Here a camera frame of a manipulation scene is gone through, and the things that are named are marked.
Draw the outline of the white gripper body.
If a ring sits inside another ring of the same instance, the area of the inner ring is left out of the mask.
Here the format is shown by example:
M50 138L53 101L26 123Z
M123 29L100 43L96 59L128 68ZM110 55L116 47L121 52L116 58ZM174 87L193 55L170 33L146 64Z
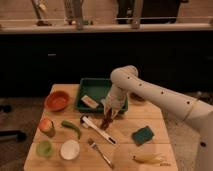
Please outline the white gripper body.
M127 99L127 91L113 85L102 100L104 115L114 119Z

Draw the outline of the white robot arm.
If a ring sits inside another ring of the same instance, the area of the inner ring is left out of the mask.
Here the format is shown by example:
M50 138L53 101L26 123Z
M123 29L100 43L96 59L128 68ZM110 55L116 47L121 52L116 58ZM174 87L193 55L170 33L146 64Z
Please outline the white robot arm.
M124 106L127 93L150 101L152 104L176 115L200 134L194 171L213 171L213 105L138 77L133 65L119 67L110 74L112 86L104 100L104 119L101 129L109 124Z

